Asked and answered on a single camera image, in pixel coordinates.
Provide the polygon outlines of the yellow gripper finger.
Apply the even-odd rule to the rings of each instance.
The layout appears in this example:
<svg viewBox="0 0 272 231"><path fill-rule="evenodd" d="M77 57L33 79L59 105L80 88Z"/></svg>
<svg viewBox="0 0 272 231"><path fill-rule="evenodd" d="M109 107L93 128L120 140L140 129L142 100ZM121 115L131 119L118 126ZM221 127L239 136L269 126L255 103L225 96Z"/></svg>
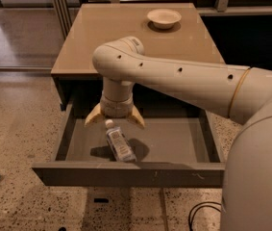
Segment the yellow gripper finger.
<svg viewBox="0 0 272 231"><path fill-rule="evenodd" d="M131 123L134 124L135 126L139 128L144 128L145 127L145 122L143 117L141 116L140 112L138 111L137 107L134 106L131 109L131 112L127 115L127 120Z"/></svg>
<svg viewBox="0 0 272 231"><path fill-rule="evenodd" d="M101 105L97 104L92 111L87 115L85 119L85 127L96 124L104 120L104 114L101 109Z"/></svg>

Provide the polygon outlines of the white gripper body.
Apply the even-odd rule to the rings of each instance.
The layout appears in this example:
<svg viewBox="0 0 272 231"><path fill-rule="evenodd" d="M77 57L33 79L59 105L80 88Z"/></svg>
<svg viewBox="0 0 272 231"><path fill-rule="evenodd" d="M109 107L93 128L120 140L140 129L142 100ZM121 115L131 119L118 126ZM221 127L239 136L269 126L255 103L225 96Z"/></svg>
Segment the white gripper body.
<svg viewBox="0 0 272 231"><path fill-rule="evenodd" d="M124 101L112 101L106 96L102 96L100 100L101 112L104 116L121 118L127 117L134 107L133 97L129 97Z"/></svg>

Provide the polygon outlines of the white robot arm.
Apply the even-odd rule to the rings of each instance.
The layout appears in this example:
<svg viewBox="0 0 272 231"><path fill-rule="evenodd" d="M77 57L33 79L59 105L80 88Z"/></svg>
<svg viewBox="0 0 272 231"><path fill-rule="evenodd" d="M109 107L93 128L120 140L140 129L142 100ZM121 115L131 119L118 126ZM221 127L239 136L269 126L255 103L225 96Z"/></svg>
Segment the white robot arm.
<svg viewBox="0 0 272 231"><path fill-rule="evenodd" d="M272 231L272 71L150 58L135 37L99 46L92 63L104 84L87 124L108 116L142 126L134 84L241 124L224 171L220 231Z"/></svg>

